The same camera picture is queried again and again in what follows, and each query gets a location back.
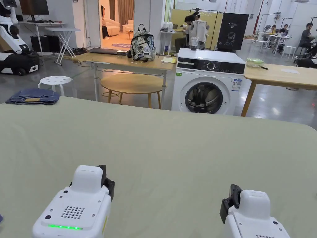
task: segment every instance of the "white armchair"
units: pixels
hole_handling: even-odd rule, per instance
[[[109,36],[119,35],[119,32],[120,32],[119,22],[105,18],[105,24],[106,24]]]
[[[129,20],[127,25],[122,26],[123,33],[128,33],[131,30],[133,30],[133,20]]]

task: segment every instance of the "paper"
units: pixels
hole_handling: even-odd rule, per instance
[[[173,59],[173,58],[166,58],[164,57],[164,59],[162,59],[162,62],[166,62],[166,63],[173,63],[175,64],[176,63],[176,59]]]
[[[300,74],[297,70],[294,69],[281,69],[281,71],[292,74]]]

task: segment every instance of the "washing machine control panel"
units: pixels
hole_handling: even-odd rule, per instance
[[[194,70],[231,73],[231,74],[243,74],[245,64],[179,58],[177,67],[183,68],[183,69],[194,69]]]

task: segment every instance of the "patterned backpack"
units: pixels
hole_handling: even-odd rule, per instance
[[[154,46],[154,36],[146,31],[143,25],[143,30],[140,30],[140,24],[138,31],[132,38],[130,52],[134,61],[153,61],[156,55],[156,48]]]

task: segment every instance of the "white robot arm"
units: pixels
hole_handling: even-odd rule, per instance
[[[114,182],[106,166],[81,165],[69,187],[59,191],[33,226],[33,238],[103,238]]]
[[[270,216],[270,199],[264,192],[230,187],[229,198],[222,200],[220,216],[223,238],[290,238],[281,223]]]
[[[19,29],[15,8],[16,0],[0,0],[0,36],[17,54],[30,51],[26,43],[19,37]]]

